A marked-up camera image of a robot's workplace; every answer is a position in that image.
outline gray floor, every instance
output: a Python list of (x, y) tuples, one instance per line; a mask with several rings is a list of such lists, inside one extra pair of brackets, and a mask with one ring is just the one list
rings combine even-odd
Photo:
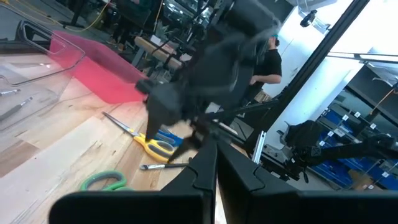
[[(35, 8), (40, 9), (40, 11), (45, 12), (46, 15), (50, 16), (56, 21), (70, 21), (73, 17), (73, 13), (57, 3), (55, 0), (9, 0), (9, 2), (13, 10), (17, 11), (19, 14), (22, 14), (24, 17), (34, 22), (42, 24), (48, 29), (62, 30), (64, 32), (69, 32), (71, 34), (79, 35), (81, 37), (96, 40), (102, 43), (105, 43), (106, 39), (109, 38), (109, 34), (94, 28), (90, 28), (83, 32), (75, 32), (73, 30), (64, 29), (59, 24), (54, 23), (54, 21), (51, 21), (45, 16), (41, 16), (37, 12), (30, 10), (28, 7), (26, 7), (25, 3), (28, 2)], [(3, 35), (9, 34), (10, 37), (8, 38), (12, 39), (13, 35), (15, 34), (15, 27), (20, 19), (15, 20), (14, 17), (7, 16), (5, 14), (3, 14), (2, 16), (2, 20), (0, 20), (0, 29), (2, 30), (1, 37), (5, 38)], [(82, 18), (79, 18), (78, 23), (84, 25), (85, 27), (88, 25), (86, 21)], [(71, 29), (80, 30), (81, 28), (71, 27)], [(241, 136), (242, 138), (248, 137), (253, 131), (252, 127), (246, 125), (240, 119), (235, 119), (231, 127), (236, 130), (239, 136)], [(304, 182), (303, 177), (299, 181), (289, 180), (287, 183), (296, 187), (299, 190), (333, 190), (328, 183), (326, 183), (324, 180), (321, 180), (316, 175), (312, 173), (307, 173), (307, 175), (309, 178), (308, 184)]]

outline transparent acrylic box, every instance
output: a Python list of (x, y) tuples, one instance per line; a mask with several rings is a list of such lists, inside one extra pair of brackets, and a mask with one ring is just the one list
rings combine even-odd
[(0, 131), (58, 101), (84, 51), (0, 4)]

